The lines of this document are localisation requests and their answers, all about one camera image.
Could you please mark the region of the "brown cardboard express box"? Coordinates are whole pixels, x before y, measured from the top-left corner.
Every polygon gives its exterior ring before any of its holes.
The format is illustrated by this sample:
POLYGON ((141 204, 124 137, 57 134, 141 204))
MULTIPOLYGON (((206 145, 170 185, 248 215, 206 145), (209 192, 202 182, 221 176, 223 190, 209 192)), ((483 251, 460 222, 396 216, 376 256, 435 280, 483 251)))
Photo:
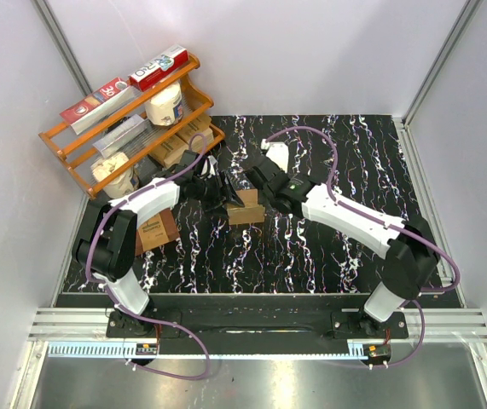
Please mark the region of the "brown cardboard express box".
POLYGON ((258 202, 258 190, 248 189, 237 191, 244 206, 226 204, 229 225, 242 225, 264 222, 265 208, 258 202))

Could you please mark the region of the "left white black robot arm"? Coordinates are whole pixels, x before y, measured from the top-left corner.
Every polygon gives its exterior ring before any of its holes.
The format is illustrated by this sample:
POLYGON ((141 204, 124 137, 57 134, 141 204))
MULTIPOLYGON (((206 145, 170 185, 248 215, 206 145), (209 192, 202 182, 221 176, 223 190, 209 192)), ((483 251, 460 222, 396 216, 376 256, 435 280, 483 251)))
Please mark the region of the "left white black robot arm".
POLYGON ((163 210, 193 199, 205 213, 225 213, 224 206, 242 207, 243 201, 207 154, 185 151, 179 164, 161 171, 149 184, 120 199, 93 202, 85 210, 72 258, 84 267, 86 279, 104 285, 115 305, 128 313, 125 327, 137 337, 154 329, 148 294, 133 271, 138 228, 163 210))

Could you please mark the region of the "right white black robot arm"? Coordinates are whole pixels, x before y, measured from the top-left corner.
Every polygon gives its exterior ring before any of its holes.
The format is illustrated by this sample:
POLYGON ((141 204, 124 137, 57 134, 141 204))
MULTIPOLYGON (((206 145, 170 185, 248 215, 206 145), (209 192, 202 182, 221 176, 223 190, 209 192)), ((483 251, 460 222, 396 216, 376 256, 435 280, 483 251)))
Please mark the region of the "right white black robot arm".
POLYGON ((297 175, 290 177, 263 156, 245 171, 249 182, 282 214, 328 226, 360 242, 384 261, 380 283, 358 316, 367 337, 377 337, 389 318, 406 301, 416 299, 439 262, 432 231, 421 216, 409 220, 389 216, 335 194, 326 183, 297 175))

